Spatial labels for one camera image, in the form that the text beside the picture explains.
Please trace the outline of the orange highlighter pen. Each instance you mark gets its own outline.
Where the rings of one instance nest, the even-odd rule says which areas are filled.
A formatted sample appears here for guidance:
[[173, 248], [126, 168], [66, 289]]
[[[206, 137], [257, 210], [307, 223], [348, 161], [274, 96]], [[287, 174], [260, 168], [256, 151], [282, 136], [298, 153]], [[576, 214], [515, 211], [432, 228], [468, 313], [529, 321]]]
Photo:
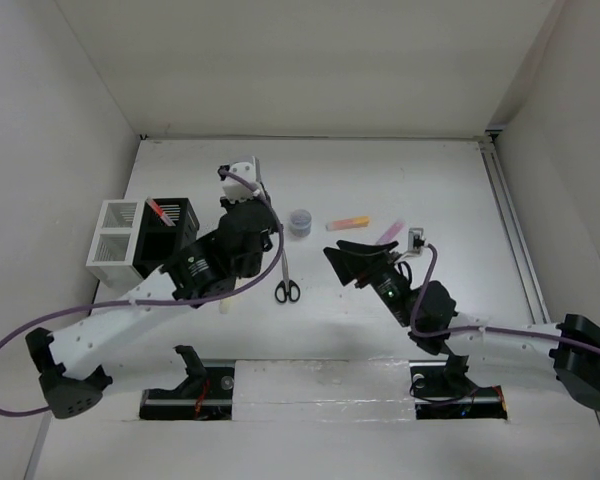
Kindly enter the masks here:
[[165, 224], [168, 223], [169, 219], [163, 208], [151, 197], [146, 199], [146, 204], [149, 208], [161, 219]]

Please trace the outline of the black handled scissors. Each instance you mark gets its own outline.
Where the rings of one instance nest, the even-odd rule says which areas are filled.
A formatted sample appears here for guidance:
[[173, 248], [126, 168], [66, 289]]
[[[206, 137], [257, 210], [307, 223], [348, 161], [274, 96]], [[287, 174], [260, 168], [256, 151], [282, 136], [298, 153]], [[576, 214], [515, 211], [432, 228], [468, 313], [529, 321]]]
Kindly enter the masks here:
[[283, 252], [281, 255], [280, 263], [282, 279], [274, 290], [275, 300], [279, 304], [295, 304], [301, 297], [301, 289], [299, 285], [290, 277], [289, 264], [285, 252]]

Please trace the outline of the jar of paper clips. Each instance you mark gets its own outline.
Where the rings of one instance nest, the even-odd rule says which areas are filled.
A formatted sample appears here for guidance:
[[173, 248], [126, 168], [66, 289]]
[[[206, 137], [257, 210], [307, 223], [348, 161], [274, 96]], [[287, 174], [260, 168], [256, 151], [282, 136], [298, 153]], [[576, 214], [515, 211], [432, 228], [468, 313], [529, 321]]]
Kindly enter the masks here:
[[296, 209], [289, 216], [289, 231], [295, 238], [308, 237], [312, 229], [312, 215], [305, 209]]

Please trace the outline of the red highlighter pen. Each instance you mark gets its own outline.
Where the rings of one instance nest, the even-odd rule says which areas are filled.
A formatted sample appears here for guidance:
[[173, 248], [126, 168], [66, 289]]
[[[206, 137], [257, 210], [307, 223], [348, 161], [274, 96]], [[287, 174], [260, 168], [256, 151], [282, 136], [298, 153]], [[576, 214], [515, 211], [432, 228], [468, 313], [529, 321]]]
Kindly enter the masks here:
[[153, 198], [149, 197], [146, 203], [166, 226], [173, 227], [175, 225], [164, 209]]

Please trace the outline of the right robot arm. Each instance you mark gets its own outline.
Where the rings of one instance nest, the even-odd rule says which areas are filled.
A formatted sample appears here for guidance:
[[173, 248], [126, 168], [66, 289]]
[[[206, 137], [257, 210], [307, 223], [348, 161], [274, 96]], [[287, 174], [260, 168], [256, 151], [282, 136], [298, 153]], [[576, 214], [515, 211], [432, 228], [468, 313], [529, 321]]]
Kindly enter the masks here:
[[512, 384], [563, 393], [600, 412], [599, 325], [568, 314], [558, 323], [511, 328], [465, 314], [433, 279], [434, 262], [422, 284], [413, 286], [397, 246], [339, 240], [323, 253], [342, 285], [371, 287], [418, 348], [446, 356], [439, 380], [444, 401]]

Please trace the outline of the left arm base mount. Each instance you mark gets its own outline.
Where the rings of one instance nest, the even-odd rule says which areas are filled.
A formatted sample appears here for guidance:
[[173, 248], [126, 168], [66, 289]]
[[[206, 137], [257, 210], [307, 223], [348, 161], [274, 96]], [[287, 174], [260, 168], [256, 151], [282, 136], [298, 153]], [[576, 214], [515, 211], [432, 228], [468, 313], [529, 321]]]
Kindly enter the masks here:
[[146, 421], [229, 421], [235, 386], [234, 361], [205, 364], [191, 346], [179, 345], [186, 377], [172, 390], [144, 390], [139, 418]]

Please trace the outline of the blue ballpoint pen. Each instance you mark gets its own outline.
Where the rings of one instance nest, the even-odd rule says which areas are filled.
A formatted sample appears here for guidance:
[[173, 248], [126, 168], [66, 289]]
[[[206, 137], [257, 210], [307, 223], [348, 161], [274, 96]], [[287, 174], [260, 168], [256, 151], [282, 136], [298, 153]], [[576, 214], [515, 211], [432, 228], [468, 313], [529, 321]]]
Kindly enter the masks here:
[[285, 231], [284, 231], [284, 226], [282, 223], [278, 223], [278, 237], [279, 237], [279, 250], [282, 253], [284, 252], [284, 246], [285, 246]]

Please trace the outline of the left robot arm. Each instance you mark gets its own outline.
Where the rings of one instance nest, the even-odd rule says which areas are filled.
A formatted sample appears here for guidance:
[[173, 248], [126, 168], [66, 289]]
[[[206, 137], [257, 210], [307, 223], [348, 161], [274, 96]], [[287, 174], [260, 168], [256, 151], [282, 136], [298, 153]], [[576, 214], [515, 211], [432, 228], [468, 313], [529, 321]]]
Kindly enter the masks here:
[[69, 419], [108, 395], [159, 389], [181, 396], [196, 394], [208, 373], [195, 349], [172, 348], [163, 366], [135, 368], [121, 359], [123, 348], [178, 316], [231, 298], [264, 280], [262, 265], [281, 224], [269, 195], [261, 188], [245, 200], [222, 198], [226, 212], [217, 228], [169, 257], [121, 298], [93, 305], [88, 318], [26, 336], [30, 357], [49, 410]]

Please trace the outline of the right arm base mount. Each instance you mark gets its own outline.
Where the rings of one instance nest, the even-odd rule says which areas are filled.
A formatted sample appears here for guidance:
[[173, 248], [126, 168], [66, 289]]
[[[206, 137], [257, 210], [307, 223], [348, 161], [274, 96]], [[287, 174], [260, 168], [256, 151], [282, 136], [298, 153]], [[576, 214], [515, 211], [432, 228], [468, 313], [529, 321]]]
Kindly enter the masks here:
[[409, 363], [417, 420], [507, 420], [500, 385], [479, 387], [466, 376], [467, 357]]

